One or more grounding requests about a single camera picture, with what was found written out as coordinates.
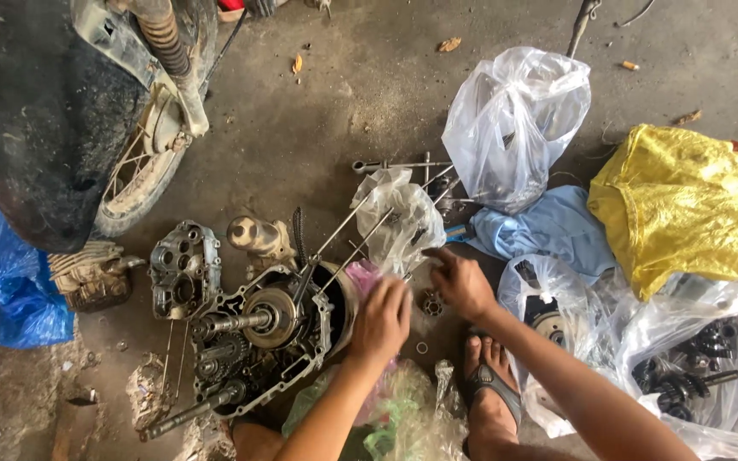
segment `mudguard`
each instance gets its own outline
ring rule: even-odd
[[[68,0],[0,0],[0,208],[51,253],[84,246],[149,100],[136,76],[77,35],[70,15]]]

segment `motorcycle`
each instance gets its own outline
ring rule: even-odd
[[[0,0],[0,209],[74,254],[136,224],[209,128],[215,0]]]

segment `concrete floor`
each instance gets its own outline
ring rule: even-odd
[[[657,2],[632,26],[612,26],[642,5],[642,0],[605,3],[589,24],[577,58],[591,66],[591,109],[553,166],[553,172],[572,175],[556,175],[549,187],[587,187],[606,160],[599,158],[607,152],[600,136],[609,123],[605,137],[620,140],[632,125],[665,125],[701,108],[703,118],[690,125],[692,130],[738,140],[738,2]],[[320,245],[348,212],[360,182],[349,170],[351,162],[414,161],[426,150],[446,159],[439,137],[448,105],[469,71],[509,47],[564,53],[579,7],[579,0],[335,0],[328,19],[295,0],[275,18],[248,20],[213,78],[207,101],[211,131],[193,143],[161,201],[119,242],[127,253],[146,257],[184,219],[222,230],[243,213],[290,222],[293,209],[301,206],[307,244]],[[231,29],[220,28],[220,44]],[[439,42],[454,36],[463,38],[457,50],[436,52]],[[304,44],[310,49],[303,50]],[[304,62],[297,77],[290,71],[295,53]],[[640,70],[620,68],[624,60],[639,64]],[[327,258],[341,261],[351,250],[346,238],[356,235],[349,226]],[[496,285],[504,263],[469,248],[463,251],[480,258]],[[222,245],[220,256],[222,286],[234,290],[243,282],[244,255]],[[415,278],[420,286],[422,275]],[[126,379],[143,352],[164,352],[169,328],[152,319],[149,278],[143,271],[134,276],[135,292],[126,305],[79,316],[80,341],[68,346],[73,351],[0,350],[0,373],[10,380],[5,383],[0,374],[5,434],[0,458],[50,458],[58,408],[54,399],[71,379],[53,370],[59,357],[82,350],[102,357],[100,365],[76,379],[95,388],[102,402],[98,436],[88,443],[87,458],[168,459],[179,451],[180,432],[142,445],[131,430]],[[454,316],[443,317],[425,334],[426,328],[417,328],[404,356],[426,369],[444,357],[459,363],[454,345],[462,328]],[[180,331],[176,327],[176,348]],[[119,341],[129,349],[117,351]],[[417,341],[426,341],[429,353],[414,353]],[[192,377],[189,365],[185,368],[179,407],[189,403]],[[38,382],[26,376],[39,376]],[[24,391],[17,400],[7,400],[5,385]],[[33,391],[47,387],[57,392]],[[291,398],[284,395],[274,407],[285,408]],[[2,399],[14,404],[3,405]],[[27,408],[41,408],[45,418],[16,417]],[[280,412],[270,413],[272,423],[280,424]],[[549,441],[528,418],[524,422],[525,443],[591,457],[577,436]]]

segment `flip-flop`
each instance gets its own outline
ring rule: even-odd
[[[480,341],[483,341],[484,336],[488,336],[485,331],[472,329],[469,330],[469,335],[466,337],[465,342],[463,343],[463,347],[466,347],[466,344],[468,343],[468,339],[472,336],[477,336],[480,338]],[[511,363],[508,364],[508,372],[511,372]],[[485,363],[481,363],[480,365],[475,368],[475,371],[471,373],[472,375],[466,378],[466,381],[464,383],[464,392],[463,392],[463,400],[466,403],[466,408],[472,409],[472,402],[474,402],[474,396],[482,391],[483,389],[491,389],[494,392],[497,393],[497,395],[500,396],[501,399],[503,399],[503,402],[506,403],[506,408],[508,408],[508,411],[512,414],[514,417],[514,421],[517,423],[517,427],[520,427],[520,419],[521,419],[521,399],[520,394],[512,389],[511,387],[506,384],[506,381],[503,380],[503,378],[500,377],[500,375],[495,372],[495,370],[490,367],[489,365],[486,365]],[[468,457],[469,456],[469,449],[468,449],[468,438],[463,441],[463,453]]]

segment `dry leaf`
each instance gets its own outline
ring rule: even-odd
[[[452,51],[453,49],[459,46],[460,46],[460,37],[453,37],[453,38],[446,40],[442,44],[440,44],[440,47],[437,48],[437,51],[442,51],[442,52]]]
[[[292,65],[292,73],[297,74],[298,72],[300,72],[302,66],[303,66],[303,59],[301,59],[301,55],[296,54],[295,63]]]
[[[688,123],[689,121],[696,121],[700,120],[702,118],[702,109],[697,109],[695,111],[692,111],[690,114],[685,114],[682,117],[679,117],[677,120],[674,120],[674,125],[676,126],[682,126],[685,123]]]

